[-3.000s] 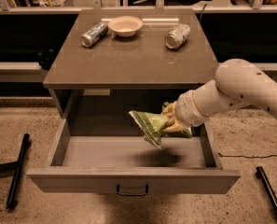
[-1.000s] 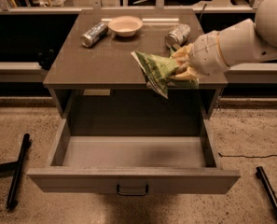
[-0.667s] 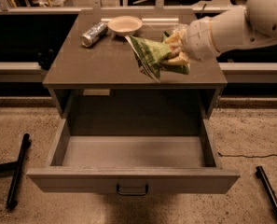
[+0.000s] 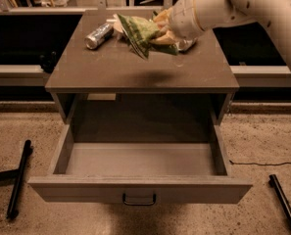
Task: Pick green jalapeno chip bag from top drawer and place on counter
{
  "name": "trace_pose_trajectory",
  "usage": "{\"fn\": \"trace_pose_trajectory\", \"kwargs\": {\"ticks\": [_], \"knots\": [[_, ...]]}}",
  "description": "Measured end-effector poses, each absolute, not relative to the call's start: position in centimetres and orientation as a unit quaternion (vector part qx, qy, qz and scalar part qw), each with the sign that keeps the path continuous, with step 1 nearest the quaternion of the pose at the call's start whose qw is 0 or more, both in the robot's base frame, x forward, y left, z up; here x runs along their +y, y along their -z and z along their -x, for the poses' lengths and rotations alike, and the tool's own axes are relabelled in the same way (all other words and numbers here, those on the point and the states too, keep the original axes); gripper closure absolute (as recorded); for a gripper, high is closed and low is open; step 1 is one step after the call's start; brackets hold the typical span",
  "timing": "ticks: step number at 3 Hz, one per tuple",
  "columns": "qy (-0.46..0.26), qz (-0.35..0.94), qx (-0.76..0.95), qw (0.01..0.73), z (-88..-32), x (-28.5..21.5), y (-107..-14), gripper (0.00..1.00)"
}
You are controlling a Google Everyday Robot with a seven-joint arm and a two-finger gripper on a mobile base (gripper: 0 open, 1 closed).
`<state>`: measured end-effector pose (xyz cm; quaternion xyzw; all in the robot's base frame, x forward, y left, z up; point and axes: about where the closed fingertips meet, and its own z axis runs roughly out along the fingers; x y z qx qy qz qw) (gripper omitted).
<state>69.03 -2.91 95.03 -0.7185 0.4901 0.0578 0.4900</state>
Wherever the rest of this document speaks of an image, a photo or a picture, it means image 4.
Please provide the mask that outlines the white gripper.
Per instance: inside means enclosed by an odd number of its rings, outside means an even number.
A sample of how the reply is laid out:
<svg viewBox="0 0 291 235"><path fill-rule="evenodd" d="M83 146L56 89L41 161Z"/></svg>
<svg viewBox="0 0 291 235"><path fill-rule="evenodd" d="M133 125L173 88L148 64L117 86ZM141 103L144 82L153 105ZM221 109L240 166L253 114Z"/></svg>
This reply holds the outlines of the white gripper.
<svg viewBox="0 0 291 235"><path fill-rule="evenodd" d="M176 42L175 36L191 40L205 32L198 19L196 0L178 0L172 8L165 9L155 16L153 22L158 27L170 24L171 29L150 41L155 45L172 45Z"/></svg>

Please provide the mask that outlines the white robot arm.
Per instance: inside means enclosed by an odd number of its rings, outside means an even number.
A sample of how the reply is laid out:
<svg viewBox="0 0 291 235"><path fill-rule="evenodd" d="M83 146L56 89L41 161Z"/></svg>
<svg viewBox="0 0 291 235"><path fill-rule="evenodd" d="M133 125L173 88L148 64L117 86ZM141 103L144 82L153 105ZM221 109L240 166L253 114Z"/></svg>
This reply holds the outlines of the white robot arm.
<svg viewBox="0 0 291 235"><path fill-rule="evenodd" d="M291 0L178 0L154 18L160 32L152 42L195 40L209 29L250 21L266 31L291 70Z"/></svg>

